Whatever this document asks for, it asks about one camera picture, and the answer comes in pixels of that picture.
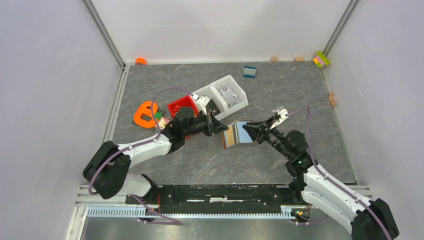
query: wooden block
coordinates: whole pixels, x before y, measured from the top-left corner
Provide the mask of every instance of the wooden block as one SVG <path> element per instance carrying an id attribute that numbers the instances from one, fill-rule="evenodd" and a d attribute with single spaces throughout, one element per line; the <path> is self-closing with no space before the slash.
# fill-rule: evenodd
<path id="1" fill-rule="evenodd" d="M 328 94 L 328 100 L 330 101 L 332 107 L 337 106 L 337 102 L 334 100 L 334 92 L 330 92 Z"/>

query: gray tiled floor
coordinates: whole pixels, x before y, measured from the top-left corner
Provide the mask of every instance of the gray tiled floor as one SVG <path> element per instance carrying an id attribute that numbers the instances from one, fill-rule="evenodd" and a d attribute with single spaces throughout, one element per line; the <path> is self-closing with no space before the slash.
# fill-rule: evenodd
<path id="1" fill-rule="evenodd" d="M 244 78 L 245 65 L 257 68 L 256 78 Z M 355 181 L 322 75 L 313 62 L 206 63 L 131 66 L 113 135 L 116 144 L 131 143 L 153 133 L 136 126 L 133 116 L 141 103 L 166 87 L 195 91 L 231 74 L 246 92 L 249 106 L 224 118 L 261 121 L 283 105 L 289 112 L 311 106 L 311 144 L 317 160 L 344 183 Z M 164 92 L 156 101 L 166 109 L 185 94 Z M 289 117 L 278 129 L 305 132 L 306 111 Z M 285 158 L 268 144 L 239 144 L 223 150 L 220 135 L 196 135 L 178 151 L 142 162 L 130 173 L 144 173 L 157 184 L 290 183 Z"/>

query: white plastic bin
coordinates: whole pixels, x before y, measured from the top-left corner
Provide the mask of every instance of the white plastic bin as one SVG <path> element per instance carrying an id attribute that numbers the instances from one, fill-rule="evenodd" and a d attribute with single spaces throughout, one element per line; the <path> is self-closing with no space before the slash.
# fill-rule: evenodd
<path id="1" fill-rule="evenodd" d="M 220 90 L 227 87 L 230 87 L 238 97 L 238 102 L 231 106 L 228 106 L 227 102 L 220 94 Z M 220 114 L 215 116 L 218 120 L 221 120 L 249 105 L 245 91 L 243 91 L 243 89 L 239 86 L 239 84 L 237 84 L 236 80 L 234 80 L 231 75 L 227 75 L 219 80 L 216 80 L 211 84 L 194 91 L 193 93 L 199 95 L 199 97 L 208 96 L 215 102 L 220 111 Z M 199 105 L 196 105 L 196 107 L 199 111 L 202 110 Z"/>

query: colorful lego block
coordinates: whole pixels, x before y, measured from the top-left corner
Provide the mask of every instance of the colorful lego block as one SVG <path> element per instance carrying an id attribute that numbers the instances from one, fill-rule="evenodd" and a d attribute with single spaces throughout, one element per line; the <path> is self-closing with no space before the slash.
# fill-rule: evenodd
<path id="1" fill-rule="evenodd" d="M 243 77 L 254 79 L 256 75 L 256 67 L 254 66 L 245 66 L 243 71 Z"/>
<path id="2" fill-rule="evenodd" d="M 331 64 L 330 60 L 328 60 L 328 58 L 326 58 L 326 56 L 324 56 L 324 54 L 320 51 L 316 52 L 316 57 L 313 59 L 313 62 L 318 66 L 318 68 Z"/>

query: purple cable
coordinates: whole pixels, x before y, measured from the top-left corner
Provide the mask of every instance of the purple cable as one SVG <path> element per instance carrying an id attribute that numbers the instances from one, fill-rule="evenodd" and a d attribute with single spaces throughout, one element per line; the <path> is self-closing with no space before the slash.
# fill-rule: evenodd
<path id="1" fill-rule="evenodd" d="M 100 172 L 103 170 L 103 168 L 105 168 L 106 167 L 106 165 L 112 160 L 112 159 L 114 159 L 116 156 L 118 156 L 119 154 L 121 154 L 121 153 L 123 153 L 123 152 L 125 152 L 125 151 L 128 151 L 130 148 L 135 148 L 135 147 L 138 147 L 138 146 L 141 146 L 141 145 L 144 145 L 144 144 L 148 144 L 148 143 L 152 143 L 152 142 L 154 142 L 155 140 L 157 140 L 158 138 L 159 138 L 159 136 L 161 135 L 161 131 L 160 131 L 160 126 L 159 126 L 159 123 L 158 123 L 158 121 L 156 120 L 156 118 L 155 118 L 155 114 L 154 114 L 154 112 L 153 112 L 153 104 L 154 104 L 154 102 L 155 102 L 155 100 L 156 100 L 156 98 L 159 96 L 159 94 L 161 94 L 161 93 L 163 93 L 164 91 L 166 91 L 166 90 L 171 90 L 171 89 L 175 89 L 175 90 L 180 90 L 180 91 L 183 91 L 183 92 L 185 92 L 185 93 L 187 93 L 187 94 L 189 94 L 190 96 L 193 96 L 193 93 L 191 93 L 191 92 L 189 92 L 188 90 L 185 90 L 185 89 L 183 89 L 183 88 L 180 88 L 180 87 L 167 87 L 167 88 L 165 88 L 165 89 L 163 89 L 163 90 L 161 90 L 160 92 L 158 92 L 155 96 L 154 96 L 154 98 L 153 98 L 153 100 L 151 101 L 151 106 L 150 106 L 150 109 L 151 109 L 151 115 L 153 116 L 152 118 L 153 118 L 153 121 L 154 121 L 154 123 L 156 124 L 156 127 L 157 127 L 157 129 L 159 129 L 159 133 L 156 135 L 156 137 L 154 138 L 154 139 L 150 139 L 150 140 L 147 140 L 147 141 L 143 141 L 143 142 L 139 142 L 139 143 L 136 143 L 136 144 L 134 144 L 134 145 L 131 145 L 131 146 L 128 146 L 128 147 L 125 147 L 125 148 L 123 148 L 123 149 L 121 149 L 121 150 L 119 150 L 119 151 L 117 151 L 117 152 L 115 152 L 114 154 L 112 154 L 106 161 L 104 161 L 104 163 L 98 168 L 98 170 L 94 173 L 94 175 L 93 175 L 93 177 L 91 178 L 91 181 L 90 181 L 90 184 L 88 185 L 88 193 L 90 194 L 90 195 L 96 195 L 96 194 L 98 194 L 97 192 L 93 192 L 93 184 L 94 184 L 94 182 L 95 182 L 95 180 L 96 180 L 96 178 L 99 176 L 99 174 L 100 174 Z M 152 211 L 152 209 L 151 208 L 149 208 L 147 205 L 145 205 L 145 203 L 143 202 L 143 201 L 141 201 L 141 199 L 139 199 L 138 197 L 135 197 L 135 199 L 139 202 L 139 203 L 141 203 L 145 208 L 147 208 L 148 210 L 150 210 L 150 211 Z M 169 217 L 167 217 L 167 216 L 163 216 L 162 214 L 160 214 L 159 213 L 159 215 L 158 216 L 160 216 L 160 217 L 163 217 L 163 218 L 165 218 L 165 219 L 168 219 L 168 220 L 171 220 L 171 221 L 173 221 L 173 222 L 157 222 L 157 223 L 151 223 L 151 224 L 164 224 L 164 225 L 170 225 L 170 224 L 176 224 L 176 223 L 181 223 L 179 220 L 176 220 L 176 219 L 172 219 L 172 218 L 169 218 Z"/>
<path id="2" fill-rule="evenodd" d="M 156 118 L 154 117 L 154 116 L 155 116 L 155 114 L 154 114 L 154 112 L 153 112 L 153 103 L 155 102 L 155 100 L 156 100 L 156 98 L 159 96 L 159 94 L 163 93 L 163 92 L 164 92 L 164 91 L 166 91 L 166 90 L 170 90 L 170 89 L 180 90 L 180 91 L 183 91 L 183 92 L 185 92 L 185 93 L 189 94 L 190 96 L 193 96 L 193 93 L 191 93 L 191 92 L 189 92 L 188 90 L 185 90 L 185 89 L 183 89 L 183 88 L 180 88 L 180 87 L 167 87 L 167 88 L 165 88 L 165 89 L 161 90 L 160 92 L 158 92 L 158 93 L 154 96 L 153 100 L 151 101 L 150 109 L 151 109 L 151 115 L 153 116 L 153 117 L 152 117 L 152 118 L 153 118 L 153 121 L 154 121 L 154 123 L 156 124 L 157 129 L 159 129 L 159 130 L 160 130 L 161 128 L 160 128 L 160 126 L 159 126 L 158 121 L 157 121 L 157 120 L 156 120 Z M 106 161 L 104 161 L 104 163 L 103 163 L 103 164 L 102 164 L 102 165 L 98 168 L 98 170 L 94 173 L 93 177 L 91 178 L 90 184 L 88 185 L 88 193 L 89 193 L 90 195 L 96 195 L 96 194 L 98 194 L 97 192 L 93 192 L 93 184 L 94 184 L 94 182 L 95 182 L 96 178 L 99 176 L 100 172 L 103 170 L 103 168 L 104 168 L 104 167 L 106 167 L 106 165 L 107 165 L 107 164 L 108 164 L 108 163 L 109 163 L 112 159 L 114 159 L 114 158 L 115 158 L 116 156 L 118 156 L 119 154 L 121 154 L 121 153 L 123 153 L 123 152 L 125 152 L 125 151 L 128 151 L 128 150 L 130 149 L 130 147 L 131 147 L 131 148 L 135 148 L 135 147 L 138 147 L 138 146 L 141 146 L 141 145 L 144 145 L 144 144 L 148 144 L 148 143 L 154 142 L 154 140 L 158 139 L 160 135 L 161 135 L 161 131 L 159 131 L 159 133 L 156 135 L 156 137 L 155 137 L 154 139 L 150 139 L 150 140 L 147 140 L 147 141 L 143 141 L 143 142 L 136 143 L 136 144 L 134 144 L 134 145 L 131 145 L 131 146 L 125 147 L 125 148 L 123 148 L 123 149 L 121 149 L 121 150 L 119 150 L 119 151 L 115 152 L 114 154 L 112 154 L 112 156 L 110 156 L 110 157 L 109 157 Z"/>
<path id="3" fill-rule="evenodd" d="M 353 195 L 352 193 L 350 193 L 347 189 L 345 189 L 344 187 L 342 187 L 340 184 L 338 184 L 337 182 L 335 182 L 333 179 L 331 179 L 330 177 L 326 176 L 325 173 L 323 171 L 321 171 L 321 169 L 318 168 L 317 163 L 315 162 L 315 158 L 314 158 L 314 154 L 313 154 L 313 150 L 312 150 L 312 145 L 310 144 L 309 141 L 309 112 L 310 112 L 310 108 L 309 106 L 304 106 L 301 107 L 289 114 L 286 114 L 286 116 L 292 116 L 297 114 L 298 112 L 300 112 L 303 109 L 307 109 L 306 112 L 306 143 L 308 145 L 309 148 L 309 155 L 310 158 L 312 159 L 312 163 L 313 166 L 315 167 L 315 169 L 319 172 L 319 174 L 321 174 L 326 180 L 328 180 L 330 183 L 332 183 L 334 186 L 336 186 L 338 189 L 342 190 L 344 193 L 346 193 L 349 197 L 351 197 L 352 199 L 354 199 L 355 201 L 357 201 L 360 205 L 362 205 L 368 212 L 369 214 L 371 214 L 371 216 L 375 219 L 375 221 L 378 223 L 378 225 L 380 226 L 380 228 L 383 230 L 386 238 L 388 240 L 392 240 L 392 238 L 390 237 L 389 232 L 387 231 L 386 227 L 384 226 L 384 224 L 382 223 L 382 221 L 379 219 L 379 217 L 376 215 L 375 212 L 373 212 L 373 210 L 371 210 L 371 208 L 369 206 L 367 206 L 362 200 L 358 199 L 355 195 Z M 313 221 L 314 223 L 316 222 L 321 222 L 323 220 L 325 220 L 326 217 L 321 218 L 319 220 Z"/>
<path id="4" fill-rule="evenodd" d="M 143 205 L 143 207 L 145 207 L 147 210 L 149 210 L 152 214 L 171 221 L 171 222 L 169 222 L 169 221 L 145 221 L 146 224 L 157 224 L 157 225 L 178 225 L 178 224 L 181 224 L 180 220 L 167 217 L 165 215 L 160 214 L 159 212 L 155 212 L 153 209 L 151 209 L 149 206 L 147 206 L 147 204 L 145 204 L 138 196 L 136 196 L 134 194 L 130 194 L 130 195 L 135 200 L 137 200 L 137 202 L 139 202 L 141 205 Z"/>

